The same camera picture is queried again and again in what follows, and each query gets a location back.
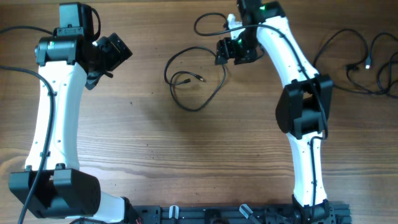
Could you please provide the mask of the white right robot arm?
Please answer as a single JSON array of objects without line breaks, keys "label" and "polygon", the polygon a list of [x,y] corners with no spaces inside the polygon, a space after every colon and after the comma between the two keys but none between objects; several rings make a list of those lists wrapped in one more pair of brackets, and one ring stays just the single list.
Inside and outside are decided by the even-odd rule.
[{"label": "white right robot arm", "polygon": [[268,53],[283,86],[275,116],[292,150],[294,205],[302,223],[324,220],[330,209],[323,188],[320,146],[327,137],[333,82],[308,62],[277,1],[238,1],[237,6],[241,21],[228,16],[226,28],[231,35],[218,42],[215,63],[225,64],[229,59],[236,65],[255,62],[257,47]]}]

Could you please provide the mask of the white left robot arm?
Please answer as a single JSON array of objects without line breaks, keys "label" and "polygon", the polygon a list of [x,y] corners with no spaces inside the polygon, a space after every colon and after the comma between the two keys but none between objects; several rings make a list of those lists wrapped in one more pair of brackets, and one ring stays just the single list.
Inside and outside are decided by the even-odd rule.
[{"label": "white left robot arm", "polygon": [[24,169],[9,177],[9,190],[22,214],[73,223],[139,223],[125,197],[101,190],[99,180],[80,170],[77,130],[84,89],[131,56],[117,34],[103,37],[98,12],[79,2],[59,7],[60,25],[35,48],[40,100],[34,140]]}]

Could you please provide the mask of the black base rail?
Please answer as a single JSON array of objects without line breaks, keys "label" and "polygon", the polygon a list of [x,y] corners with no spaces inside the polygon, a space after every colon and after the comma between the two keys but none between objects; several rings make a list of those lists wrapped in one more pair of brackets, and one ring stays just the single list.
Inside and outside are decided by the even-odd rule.
[{"label": "black base rail", "polygon": [[292,204],[251,207],[246,215],[234,207],[171,207],[135,206],[142,223],[151,224],[211,224],[211,223],[304,223],[299,209]]}]

